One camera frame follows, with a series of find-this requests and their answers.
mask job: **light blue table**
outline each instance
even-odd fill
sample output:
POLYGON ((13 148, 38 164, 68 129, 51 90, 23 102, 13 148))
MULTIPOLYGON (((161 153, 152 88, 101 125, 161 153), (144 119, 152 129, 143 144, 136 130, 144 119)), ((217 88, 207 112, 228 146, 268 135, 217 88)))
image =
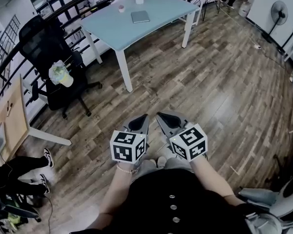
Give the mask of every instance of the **light blue table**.
POLYGON ((182 42, 182 47, 185 48, 188 43, 196 9, 196 5, 184 0, 144 0, 143 4, 136 4, 135 0, 121 0, 93 13, 83 19, 80 24, 99 63, 102 60, 89 32, 115 51, 126 89, 131 92, 132 84, 124 50, 151 32, 180 17, 188 15, 185 36, 182 42), (125 12, 123 13, 118 11, 120 4, 125 6, 125 12), (133 23, 131 12, 141 10, 147 11, 150 21, 133 23))

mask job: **standing fan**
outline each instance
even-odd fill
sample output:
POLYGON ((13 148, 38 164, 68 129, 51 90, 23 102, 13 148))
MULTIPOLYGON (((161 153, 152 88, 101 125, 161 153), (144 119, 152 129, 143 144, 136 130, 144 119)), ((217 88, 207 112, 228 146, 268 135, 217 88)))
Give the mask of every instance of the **standing fan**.
POLYGON ((262 33, 262 37, 269 43, 272 43, 272 38, 270 35, 273 32, 274 28, 277 25, 283 25, 286 22, 286 20, 288 19, 288 9, 287 9, 285 3, 282 1, 275 2, 272 5, 271 16, 272 16, 272 20, 274 22, 274 26, 272 27, 269 34, 267 34, 266 32, 262 33))

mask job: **black and white sneaker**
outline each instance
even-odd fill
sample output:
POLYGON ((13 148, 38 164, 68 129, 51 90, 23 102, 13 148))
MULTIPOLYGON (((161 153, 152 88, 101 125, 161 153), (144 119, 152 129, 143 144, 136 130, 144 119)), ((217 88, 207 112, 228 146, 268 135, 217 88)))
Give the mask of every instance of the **black and white sneaker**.
POLYGON ((49 187, 47 185, 47 179, 45 178, 45 176, 43 174, 40 174, 40 177, 41 177, 41 179, 40 179, 41 184, 44 185, 45 188, 46 188, 45 194, 50 193, 50 189, 49 189, 49 187))
POLYGON ((48 162, 49 162, 49 167, 54 167, 54 162, 53 162, 53 158, 52 158, 52 155, 49 151, 49 149, 47 148, 44 148, 43 150, 43 155, 47 158, 48 162))

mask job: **wooden table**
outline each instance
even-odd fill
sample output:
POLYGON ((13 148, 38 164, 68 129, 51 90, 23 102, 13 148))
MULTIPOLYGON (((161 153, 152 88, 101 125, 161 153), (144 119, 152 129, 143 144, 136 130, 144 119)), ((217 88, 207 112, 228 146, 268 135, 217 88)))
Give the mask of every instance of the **wooden table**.
POLYGON ((0 166, 10 160, 28 135, 49 140, 63 145, 71 145, 68 139, 45 133, 30 127, 26 117, 26 108, 23 98, 23 85, 21 77, 17 78, 0 99, 0 124, 4 124, 6 145, 1 152, 0 166), (13 104, 7 116, 8 104, 13 104))

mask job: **wrist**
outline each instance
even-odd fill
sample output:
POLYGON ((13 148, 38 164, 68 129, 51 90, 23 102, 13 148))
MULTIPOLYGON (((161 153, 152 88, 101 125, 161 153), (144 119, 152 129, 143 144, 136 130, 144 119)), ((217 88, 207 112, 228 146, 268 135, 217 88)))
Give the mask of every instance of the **wrist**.
POLYGON ((200 164, 202 162, 207 162, 207 159, 203 155, 200 155, 197 158, 195 158, 194 160, 190 161, 190 165, 196 165, 196 164, 200 164))
POLYGON ((131 172, 134 168, 134 164, 129 164, 129 163, 123 163, 123 162, 119 162, 118 166, 128 172, 131 172))

